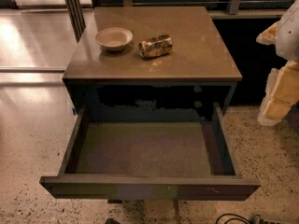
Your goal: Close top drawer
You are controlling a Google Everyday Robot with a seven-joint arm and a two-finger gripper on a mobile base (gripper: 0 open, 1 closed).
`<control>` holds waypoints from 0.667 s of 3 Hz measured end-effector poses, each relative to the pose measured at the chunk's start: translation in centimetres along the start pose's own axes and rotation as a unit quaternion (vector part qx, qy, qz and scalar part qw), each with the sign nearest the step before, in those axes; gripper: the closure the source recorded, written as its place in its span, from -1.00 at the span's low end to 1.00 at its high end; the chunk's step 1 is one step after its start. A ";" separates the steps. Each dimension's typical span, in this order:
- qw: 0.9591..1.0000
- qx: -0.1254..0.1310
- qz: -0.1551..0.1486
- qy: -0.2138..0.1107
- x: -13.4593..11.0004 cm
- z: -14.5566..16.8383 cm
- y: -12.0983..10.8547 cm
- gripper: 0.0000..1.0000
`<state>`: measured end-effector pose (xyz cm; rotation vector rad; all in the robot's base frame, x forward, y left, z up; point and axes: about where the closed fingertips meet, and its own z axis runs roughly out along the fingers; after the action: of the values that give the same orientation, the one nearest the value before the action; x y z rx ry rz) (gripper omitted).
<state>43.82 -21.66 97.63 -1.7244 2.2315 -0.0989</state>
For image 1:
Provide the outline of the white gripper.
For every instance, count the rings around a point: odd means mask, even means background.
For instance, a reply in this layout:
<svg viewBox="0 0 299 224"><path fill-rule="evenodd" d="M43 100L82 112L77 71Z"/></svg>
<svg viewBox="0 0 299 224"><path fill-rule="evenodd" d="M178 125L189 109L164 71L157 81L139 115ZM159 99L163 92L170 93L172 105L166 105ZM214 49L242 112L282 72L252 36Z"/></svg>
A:
<svg viewBox="0 0 299 224"><path fill-rule="evenodd" d="M261 32L256 41L262 45L276 44L277 56L288 60L282 68L271 69L258 115L261 125L274 126L299 102L299 0L279 22Z"/></svg>

